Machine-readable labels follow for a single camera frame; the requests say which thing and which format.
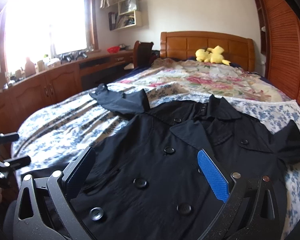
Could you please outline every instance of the coat button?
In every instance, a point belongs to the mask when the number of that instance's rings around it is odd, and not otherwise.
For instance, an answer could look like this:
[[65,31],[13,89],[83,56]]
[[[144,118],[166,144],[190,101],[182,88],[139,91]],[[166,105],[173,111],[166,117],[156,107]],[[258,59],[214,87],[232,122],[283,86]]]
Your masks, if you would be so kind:
[[174,121],[177,122],[177,123],[181,123],[182,122],[182,120],[180,118],[175,118]]
[[177,211],[182,216],[187,216],[192,212],[192,207],[188,203],[181,203],[177,206]]
[[244,140],[244,139],[242,139],[240,142],[241,142],[243,145],[247,145],[247,144],[249,143],[247,140]]
[[207,105],[204,104],[203,107],[201,108],[201,112],[205,111],[207,109]]
[[137,179],[134,179],[133,185],[138,189],[142,189],[142,188],[146,188],[148,186],[148,182],[143,178],[137,178]]
[[164,152],[165,152],[166,154],[171,155],[171,154],[174,154],[174,153],[175,153],[175,149],[173,149],[173,148],[171,148],[171,147],[165,147]]
[[96,207],[96,208],[93,208],[90,210],[89,215],[92,220],[98,221],[103,217],[104,212],[103,212],[102,208]]

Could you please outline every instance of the yellow stuffed animal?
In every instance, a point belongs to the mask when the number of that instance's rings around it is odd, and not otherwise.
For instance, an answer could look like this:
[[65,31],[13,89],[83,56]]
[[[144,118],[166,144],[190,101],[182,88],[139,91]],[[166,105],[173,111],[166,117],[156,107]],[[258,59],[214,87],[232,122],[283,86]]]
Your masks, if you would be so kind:
[[204,61],[204,62],[210,62],[215,64],[223,63],[225,65],[230,66],[230,61],[225,60],[225,58],[222,55],[224,51],[225,50],[220,46],[216,46],[214,49],[207,48],[207,51],[205,51],[204,49],[199,49],[195,55],[197,57],[197,61],[201,61],[201,62]]
[[203,62],[208,58],[209,52],[205,51],[204,49],[198,49],[195,53],[195,56],[197,57],[197,61]]

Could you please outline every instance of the cabinet door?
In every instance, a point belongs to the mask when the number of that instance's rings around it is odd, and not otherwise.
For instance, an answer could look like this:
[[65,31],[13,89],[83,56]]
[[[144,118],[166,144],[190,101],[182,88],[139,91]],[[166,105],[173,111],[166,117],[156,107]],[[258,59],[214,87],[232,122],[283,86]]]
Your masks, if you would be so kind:
[[269,81],[291,99],[300,86],[300,29],[298,18],[285,0],[262,0],[270,42]]
[[67,64],[46,73],[53,103],[59,103],[82,91],[79,64]]
[[16,116],[8,91],[0,93],[0,133],[16,132]]
[[18,116],[18,127],[31,114],[52,104],[44,74],[26,79],[9,90],[11,90],[10,98]]

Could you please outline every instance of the wooden bed frame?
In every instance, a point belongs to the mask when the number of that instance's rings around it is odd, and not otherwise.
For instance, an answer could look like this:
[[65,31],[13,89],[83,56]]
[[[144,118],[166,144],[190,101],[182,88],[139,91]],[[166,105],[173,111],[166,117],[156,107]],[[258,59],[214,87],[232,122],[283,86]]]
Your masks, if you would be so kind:
[[181,60],[195,56],[201,48],[224,48],[223,56],[241,65],[245,71],[254,71],[255,55],[252,39],[226,33],[214,32],[162,32],[160,38],[160,57],[174,57]]

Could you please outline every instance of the window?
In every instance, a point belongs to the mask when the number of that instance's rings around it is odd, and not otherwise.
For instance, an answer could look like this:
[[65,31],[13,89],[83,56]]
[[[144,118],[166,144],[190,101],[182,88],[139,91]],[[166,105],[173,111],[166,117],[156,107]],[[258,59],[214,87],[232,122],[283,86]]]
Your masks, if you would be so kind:
[[88,0],[9,0],[6,8],[5,56],[8,72],[36,63],[45,54],[87,49]]

